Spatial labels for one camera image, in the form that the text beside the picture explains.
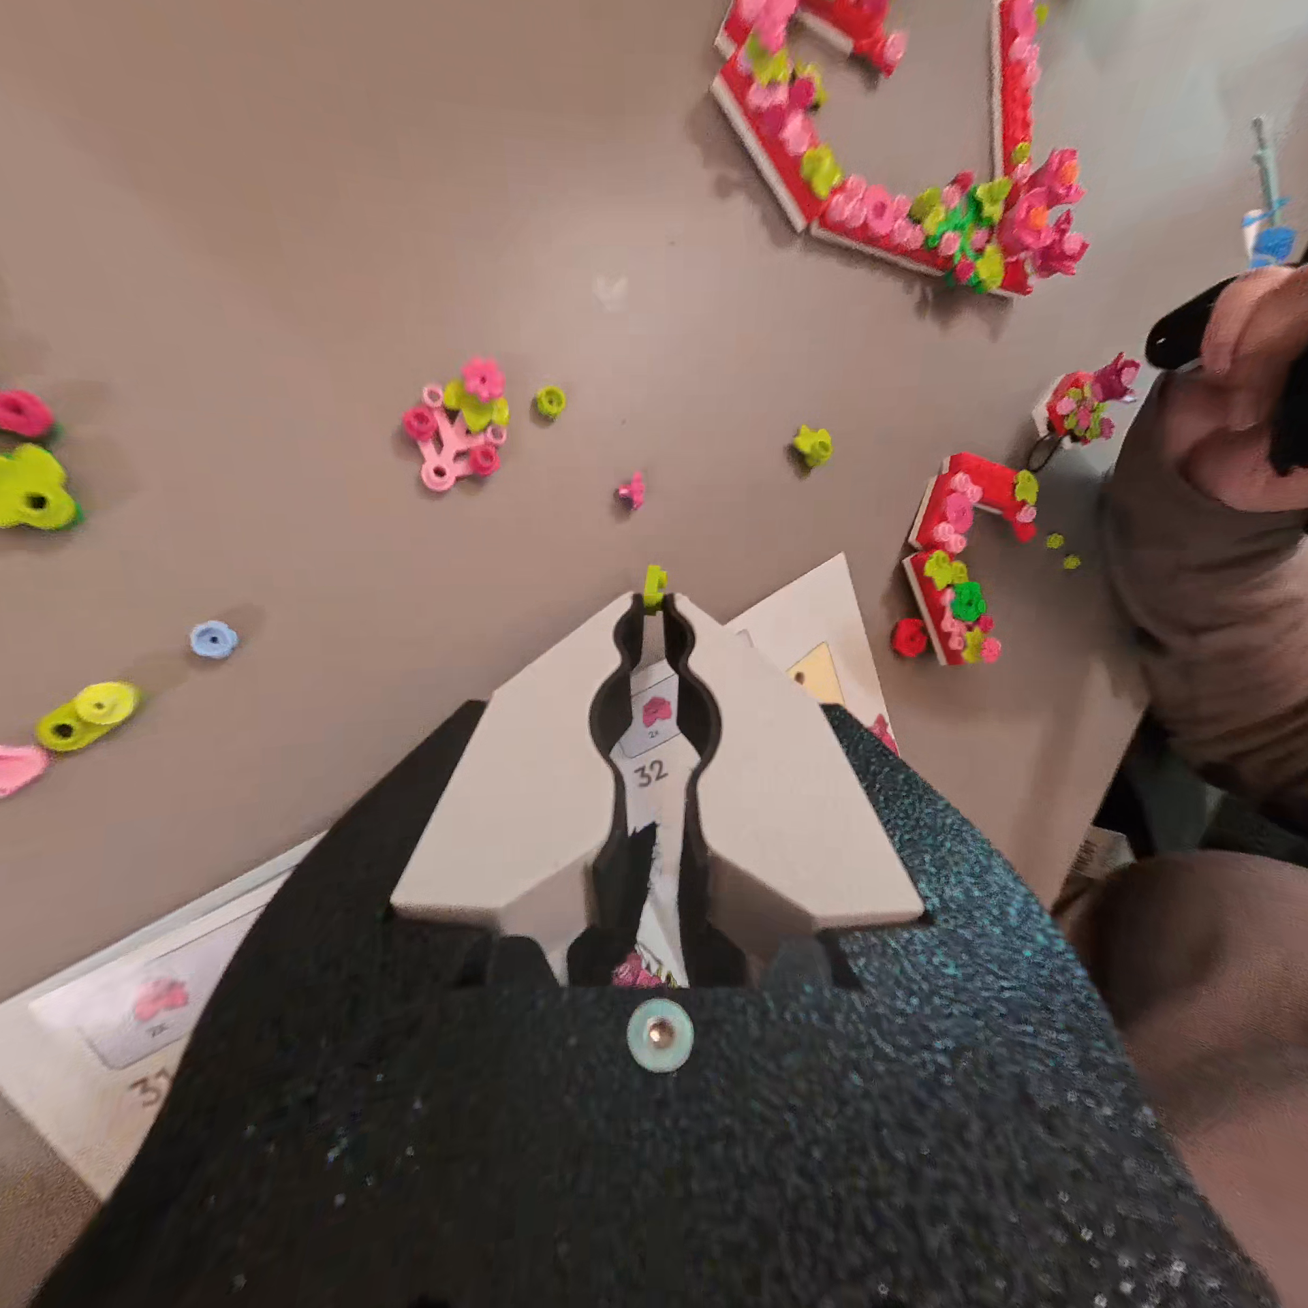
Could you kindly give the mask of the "person's right forearm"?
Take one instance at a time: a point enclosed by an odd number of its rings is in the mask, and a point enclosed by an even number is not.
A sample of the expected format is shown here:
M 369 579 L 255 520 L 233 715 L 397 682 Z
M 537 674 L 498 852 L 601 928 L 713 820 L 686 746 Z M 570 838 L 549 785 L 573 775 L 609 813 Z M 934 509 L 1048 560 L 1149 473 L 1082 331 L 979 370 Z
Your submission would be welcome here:
M 1104 490 L 1104 560 L 1149 710 L 1203 780 L 1305 825 L 1305 507 L 1241 509 L 1191 456 L 1227 436 L 1228 398 L 1160 377 Z

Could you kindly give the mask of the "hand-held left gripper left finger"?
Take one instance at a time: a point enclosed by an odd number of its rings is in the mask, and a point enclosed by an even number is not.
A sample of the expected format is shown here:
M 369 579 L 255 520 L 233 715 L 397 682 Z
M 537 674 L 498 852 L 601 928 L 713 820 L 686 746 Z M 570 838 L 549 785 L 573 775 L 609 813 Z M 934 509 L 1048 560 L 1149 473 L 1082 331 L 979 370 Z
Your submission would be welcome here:
M 626 961 L 644 839 L 610 755 L 641 648 L 643 601 L 621 595 L 492 693 L 394 886 L 398 917 L 574 954 L 574 984 L 590 945 L 601 976 Z

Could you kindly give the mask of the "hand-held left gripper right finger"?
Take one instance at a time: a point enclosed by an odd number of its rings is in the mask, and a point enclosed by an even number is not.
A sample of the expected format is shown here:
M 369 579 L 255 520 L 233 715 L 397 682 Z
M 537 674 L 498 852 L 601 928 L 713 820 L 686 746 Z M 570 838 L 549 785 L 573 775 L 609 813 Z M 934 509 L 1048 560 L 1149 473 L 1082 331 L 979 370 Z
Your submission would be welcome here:
M 691 984 L 746 984 L 788 940 L 925 906 L 825 711 L 686 598 L 662 602 L 685 783 L 677 920 Z

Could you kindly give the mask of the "lime lego leaf piece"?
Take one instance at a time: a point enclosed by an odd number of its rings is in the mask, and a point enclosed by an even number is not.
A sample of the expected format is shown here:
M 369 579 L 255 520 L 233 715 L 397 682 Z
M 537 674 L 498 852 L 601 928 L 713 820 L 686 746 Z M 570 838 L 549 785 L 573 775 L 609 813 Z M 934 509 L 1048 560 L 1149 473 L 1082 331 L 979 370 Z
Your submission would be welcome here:
M 1 529 L 64 531 L 81 520 L 67 472 L 47 448 L 25 444 L 1 453 Z

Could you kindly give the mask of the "blue grey small tool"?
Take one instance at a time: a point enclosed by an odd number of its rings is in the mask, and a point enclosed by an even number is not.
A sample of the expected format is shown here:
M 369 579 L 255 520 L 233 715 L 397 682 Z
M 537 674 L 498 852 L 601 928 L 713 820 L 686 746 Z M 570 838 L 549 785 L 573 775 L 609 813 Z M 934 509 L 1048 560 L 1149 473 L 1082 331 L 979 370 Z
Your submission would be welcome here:
M 1252 159 L 1260 177 L 1261 205 L 1246 212 L 1241 219 L 1247 269 L 1283 268 L 1291 261 L 1297 232 L 1283 219 L 1288 198 L 1281 188 L 1269 118 L 1264 113 L 1253 117 L 1252 131 L 1255 140 Z

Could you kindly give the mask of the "lime double round lego piece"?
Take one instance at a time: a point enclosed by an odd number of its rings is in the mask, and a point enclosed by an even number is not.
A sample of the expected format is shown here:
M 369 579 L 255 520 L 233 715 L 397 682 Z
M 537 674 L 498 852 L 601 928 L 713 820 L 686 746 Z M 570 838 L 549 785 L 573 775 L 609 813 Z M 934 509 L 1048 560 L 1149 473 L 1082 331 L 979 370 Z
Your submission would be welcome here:
M 54 753 L 89 747 L 127 721 L 137 711 L 140 697 L 138 688 L 127 680 L 90 683 L 37 721 L 37 744 Z

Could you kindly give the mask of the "person's right hand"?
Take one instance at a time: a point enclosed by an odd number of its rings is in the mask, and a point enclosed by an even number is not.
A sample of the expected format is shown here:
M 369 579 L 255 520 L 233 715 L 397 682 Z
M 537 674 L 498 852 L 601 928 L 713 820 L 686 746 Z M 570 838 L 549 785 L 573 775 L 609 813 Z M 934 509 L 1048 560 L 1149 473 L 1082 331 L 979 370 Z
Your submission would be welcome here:
M 1241 512 L 1302 512 L 1305 469 L 1270 461 L 1272 420 L 1306 344 L 1306 269 L 1264 268 L 1225 288 L 1199 370 L 1174 384 L 1171 458 L 1186 483 Z

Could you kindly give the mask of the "small red flowered lego section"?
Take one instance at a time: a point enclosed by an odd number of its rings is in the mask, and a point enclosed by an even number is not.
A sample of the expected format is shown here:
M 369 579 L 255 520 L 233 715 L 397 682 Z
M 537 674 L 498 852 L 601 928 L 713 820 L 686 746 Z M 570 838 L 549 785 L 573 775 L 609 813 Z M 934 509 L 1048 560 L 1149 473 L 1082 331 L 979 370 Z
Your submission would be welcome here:
M 970 568 L 970 537 L 984 517 L 1023 545 L 1035 540 L 1037 475 L 971 451 L 947 456 L 926 483 L 900 560 L 915 612 L 942 666 L 989 665 L 1003 654 L 985 587 Z

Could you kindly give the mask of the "lego instruction booklet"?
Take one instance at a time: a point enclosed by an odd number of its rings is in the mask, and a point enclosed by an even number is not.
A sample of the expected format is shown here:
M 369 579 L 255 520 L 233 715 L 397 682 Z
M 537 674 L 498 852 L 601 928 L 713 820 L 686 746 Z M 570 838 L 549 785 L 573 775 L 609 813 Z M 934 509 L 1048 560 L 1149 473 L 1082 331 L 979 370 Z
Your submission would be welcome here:
M 861 724 L 886 727 L 844 554 L 718 624 L 822 708 L 848 708 Z M 696 757 L 677 727 L 679 679 L 663 649 L 662 623 L 644 618 L 630 671 L 632 719 L 610 755 L 626 783 L 630 830 L 655 830 L 634 950 L 613 973 L 627 989 L 690 984 L 676 895 Z M 138 1152 L 238 947 L 322 839 L 316 833 L 3 1001 L 3 1096 L 98 1199 Z

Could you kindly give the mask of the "red lego section magenta blossom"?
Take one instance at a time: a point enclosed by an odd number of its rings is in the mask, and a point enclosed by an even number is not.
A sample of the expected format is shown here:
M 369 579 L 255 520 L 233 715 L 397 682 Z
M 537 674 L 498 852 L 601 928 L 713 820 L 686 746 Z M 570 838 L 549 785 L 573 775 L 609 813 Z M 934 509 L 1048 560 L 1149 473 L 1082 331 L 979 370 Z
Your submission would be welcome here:
M 1115 436 L 1113 406 L 1133 403 L 1140 360 L 1119 352 L 1096 370 L 1065 372 L 1035 403 L 1035 442 L 1024 469 L 1037 473 L 1051 458 L 1077 447 L 1090 447 Z

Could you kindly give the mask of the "large red flowered lego frame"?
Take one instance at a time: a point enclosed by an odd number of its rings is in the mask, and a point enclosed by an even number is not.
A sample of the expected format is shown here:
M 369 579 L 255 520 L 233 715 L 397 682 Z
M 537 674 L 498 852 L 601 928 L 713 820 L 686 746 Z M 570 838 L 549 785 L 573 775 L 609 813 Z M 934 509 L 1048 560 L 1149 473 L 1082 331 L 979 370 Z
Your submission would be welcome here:
M 715 39 L 724 57 L 711 96 L 800 235 L 926 272 L 978 296 L 1018 299 L 1038 280 L 1073 275 L 1090 243 L 1074 230 L 1085 196 L 1076 149 L 1034 157 L 1034 90 L 1045 3 L 987 3 L 992 174 L 956 173 L 915 194 L 845 173 L 816 120 L 824 75 L 795 59 L 802 22 L 872 73 L 894 73 L 906 34 L 889 3 L 738 1 Z

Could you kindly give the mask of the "pink lego branch with flowers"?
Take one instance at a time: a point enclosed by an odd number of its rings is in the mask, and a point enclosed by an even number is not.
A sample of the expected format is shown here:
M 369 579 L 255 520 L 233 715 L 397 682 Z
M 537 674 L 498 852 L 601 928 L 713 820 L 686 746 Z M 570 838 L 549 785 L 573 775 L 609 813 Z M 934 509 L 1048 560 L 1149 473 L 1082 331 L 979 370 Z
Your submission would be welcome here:
M 473 355 L 445 384 L 423 386 L 400 419 L 417 448 L 423 487 L 444 495 L 465 478 L 492 476 L 501 464 L 511 412 L 504 372 L 490 355 Z

